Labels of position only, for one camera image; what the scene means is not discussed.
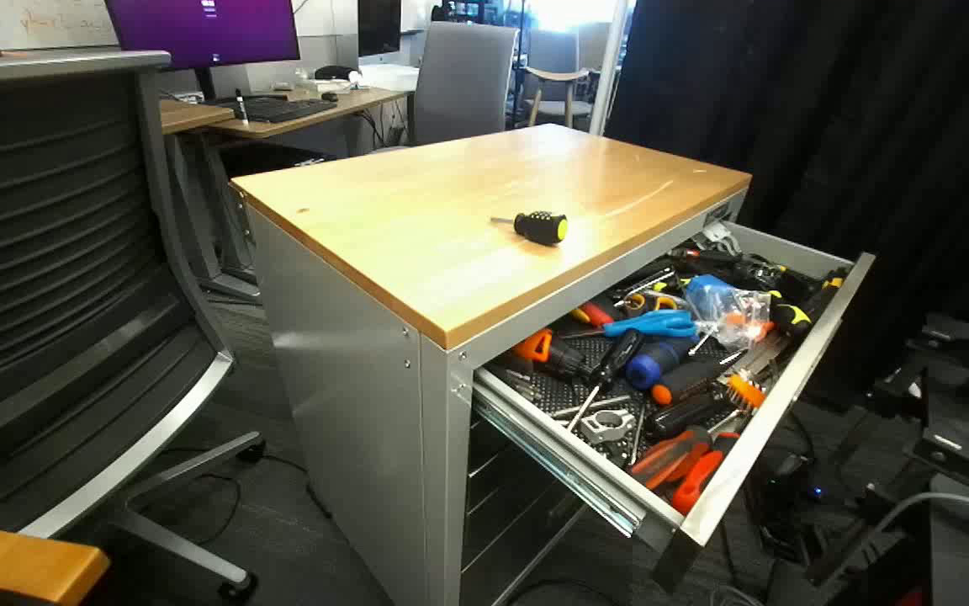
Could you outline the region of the black yellow stubby screwdriver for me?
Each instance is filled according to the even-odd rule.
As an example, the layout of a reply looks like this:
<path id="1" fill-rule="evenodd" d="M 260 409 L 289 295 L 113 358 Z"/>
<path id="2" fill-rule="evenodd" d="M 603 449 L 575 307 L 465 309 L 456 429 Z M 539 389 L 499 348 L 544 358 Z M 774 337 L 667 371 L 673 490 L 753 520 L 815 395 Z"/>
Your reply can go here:
<path id="1" fill-rule="evenodd" d="M 556 211 L 493 217 L 493 227 L 512 227 L 520 240 L 539 245 L 558 245 L 567 231 L 567 218 Z"/>

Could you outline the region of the open grey tool drawer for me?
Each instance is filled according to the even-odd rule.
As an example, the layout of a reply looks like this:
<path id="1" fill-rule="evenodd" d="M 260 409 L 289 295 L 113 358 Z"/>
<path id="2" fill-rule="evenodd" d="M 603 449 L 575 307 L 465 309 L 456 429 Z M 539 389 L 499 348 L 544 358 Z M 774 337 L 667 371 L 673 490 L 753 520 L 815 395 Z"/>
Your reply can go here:
<path id="1" fill-rule="evenodd" d="M 710 222 L 474 378 L 479 413 L 619 534 L 714 534 L 876 261 Z"/>

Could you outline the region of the orange black screwdriver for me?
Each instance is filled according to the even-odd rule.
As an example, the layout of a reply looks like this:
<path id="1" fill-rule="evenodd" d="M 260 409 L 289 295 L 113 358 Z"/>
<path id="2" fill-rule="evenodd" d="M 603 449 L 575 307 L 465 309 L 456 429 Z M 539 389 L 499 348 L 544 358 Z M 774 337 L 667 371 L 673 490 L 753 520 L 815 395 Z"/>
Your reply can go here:
<path id="1" fill-rule="evenodd" d="M 703 350 L 679 368 L 673 368 L 659 383 L 650 389 L 650 402 L 659 409 L 673 409 L 682 397 L 703 390 L 716 375 L 724 375 L 734 360 L 740 360 L 740 350 Z"/>

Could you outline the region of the grey workbench with wooden top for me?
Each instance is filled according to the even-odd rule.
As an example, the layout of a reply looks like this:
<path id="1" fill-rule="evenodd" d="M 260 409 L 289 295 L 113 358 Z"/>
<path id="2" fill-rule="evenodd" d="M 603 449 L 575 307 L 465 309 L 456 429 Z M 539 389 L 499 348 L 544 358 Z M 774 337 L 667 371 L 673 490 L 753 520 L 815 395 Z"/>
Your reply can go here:
<path id="1" fill-rule="evenodd" d="M 236 181 L 319 503 L 397 606 L 465 599 L 474 371 L 740 202 L 738 167 L 558 124 Z M 558 245 L 493 217 L 556 211 Z"/>

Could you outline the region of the wooden chair in background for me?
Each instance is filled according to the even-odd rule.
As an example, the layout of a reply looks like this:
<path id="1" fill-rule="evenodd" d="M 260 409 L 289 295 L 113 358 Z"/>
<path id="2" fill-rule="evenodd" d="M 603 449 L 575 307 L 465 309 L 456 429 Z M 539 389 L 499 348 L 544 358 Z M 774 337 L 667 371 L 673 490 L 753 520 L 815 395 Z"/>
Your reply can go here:
<path id="1" fill-rule="evenodd" d="M 530 32 L 520 75 L 527 124 L 584 128 L 593 121 L 594 71 L 583 64 L 575 34 Z"/>

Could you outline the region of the grey fabric office chair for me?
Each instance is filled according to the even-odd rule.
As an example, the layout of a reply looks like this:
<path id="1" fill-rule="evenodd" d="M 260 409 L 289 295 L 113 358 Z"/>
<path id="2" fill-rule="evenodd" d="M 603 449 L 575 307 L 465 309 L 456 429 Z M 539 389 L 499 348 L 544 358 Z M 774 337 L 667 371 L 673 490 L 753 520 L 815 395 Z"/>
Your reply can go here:
<path id="1" fill-rule="evenodd" d="M 503 128 L 513 32 L 434 20 L 410 105 L 410 143 L 451 143 Z"/>

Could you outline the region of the clear plastic zip bag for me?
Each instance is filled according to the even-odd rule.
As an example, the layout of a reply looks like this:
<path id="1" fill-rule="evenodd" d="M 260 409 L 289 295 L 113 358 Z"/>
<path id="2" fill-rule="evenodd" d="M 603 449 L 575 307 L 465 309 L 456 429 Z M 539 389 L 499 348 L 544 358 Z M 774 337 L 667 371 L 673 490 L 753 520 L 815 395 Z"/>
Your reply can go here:
<path id="1" fill-rule="evenodd" d="M 770 295 L 762 289 L 740 289 L 699 272 L 687 283 L 682 295 L 693 316 L 728 350 L 746 350 L 774 331 Z"/>

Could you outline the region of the wooden office desk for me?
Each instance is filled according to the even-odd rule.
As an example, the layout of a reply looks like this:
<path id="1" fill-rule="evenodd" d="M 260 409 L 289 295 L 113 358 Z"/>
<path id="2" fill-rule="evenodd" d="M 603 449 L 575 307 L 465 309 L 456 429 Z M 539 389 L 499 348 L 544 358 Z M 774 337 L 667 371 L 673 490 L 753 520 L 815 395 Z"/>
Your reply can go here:
<path id="1" fill-rule="evenodd" d="M 363 118 L 365 110 L 404 102 L 404 92 L 355 87 L 330 102 L 286 102 L 282 94 L 184 105 L 160 102 L 158 124 L 170 180 L 178 240 L 194 283 L 208 292 L 260 300 L 253 257 L 245 250 L 245 217 L 223 167 L 223 147 L 286 139 L 315 124 Z"/>

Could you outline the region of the purple computer monitor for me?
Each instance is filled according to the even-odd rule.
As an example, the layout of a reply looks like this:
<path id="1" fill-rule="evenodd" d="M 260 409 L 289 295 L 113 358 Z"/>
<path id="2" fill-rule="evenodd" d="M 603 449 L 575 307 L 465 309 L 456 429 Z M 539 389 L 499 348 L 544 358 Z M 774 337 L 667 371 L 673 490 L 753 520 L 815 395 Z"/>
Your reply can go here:
<path id="1" fill-rule="evenodd" d="M 105 0 L 124 52 L 169 52 L 175 66 L 293 61 L 289 0 Z"/>

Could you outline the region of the black mesh office chair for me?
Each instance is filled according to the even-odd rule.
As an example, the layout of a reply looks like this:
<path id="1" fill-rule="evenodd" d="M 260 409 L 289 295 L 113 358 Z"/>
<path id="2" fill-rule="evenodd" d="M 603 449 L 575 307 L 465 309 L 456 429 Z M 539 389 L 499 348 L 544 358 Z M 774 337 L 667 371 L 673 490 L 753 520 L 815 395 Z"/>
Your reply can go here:
<path id="1" fill-rule="evenodd" d="M 231 371 L 175 237 L 160 52 L 0 56 L 0 529 L 60 538 L 102 515 L 212 574 L 254 577 L 138 512 L 261 451 L 254 432 L 152 473 Z"/>

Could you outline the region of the black curtain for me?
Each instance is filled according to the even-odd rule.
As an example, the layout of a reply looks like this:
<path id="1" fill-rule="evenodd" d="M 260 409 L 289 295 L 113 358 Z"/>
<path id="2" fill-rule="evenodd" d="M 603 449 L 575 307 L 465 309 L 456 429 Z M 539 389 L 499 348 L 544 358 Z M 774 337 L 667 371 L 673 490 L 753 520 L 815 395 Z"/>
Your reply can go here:
<path id="1" fill-rule="evenodd" d="M 753 229 L 876 261 L 825 378 L 969 320 L 969 0 L 636 0 L 609 133 L 746 172 Z"/>

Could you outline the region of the black equipment pile on floor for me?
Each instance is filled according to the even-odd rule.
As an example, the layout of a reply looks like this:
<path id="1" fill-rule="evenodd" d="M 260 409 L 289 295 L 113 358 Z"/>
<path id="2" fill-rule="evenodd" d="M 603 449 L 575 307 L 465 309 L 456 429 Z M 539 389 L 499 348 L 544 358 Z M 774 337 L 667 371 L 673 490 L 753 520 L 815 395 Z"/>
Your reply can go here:
<path id="1" fill-rule="evenodd" d="M 770 574 L 767 606 L 969 606 L 969 323 L 927 316 L 889 381 L 921 426 L 856 524 Z"/>

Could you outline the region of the blue handled scissors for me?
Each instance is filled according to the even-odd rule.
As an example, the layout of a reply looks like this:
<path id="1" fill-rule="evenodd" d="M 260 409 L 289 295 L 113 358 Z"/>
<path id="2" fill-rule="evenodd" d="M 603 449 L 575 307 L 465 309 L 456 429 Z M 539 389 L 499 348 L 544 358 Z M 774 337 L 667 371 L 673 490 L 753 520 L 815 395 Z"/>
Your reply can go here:
<path id="1" fill-rule="evenodd" d="M 625 332 L 693 339 L 696 320 L 687 309 L 650 309 L 603 326 L 603 337 L 625 337 Z"/>

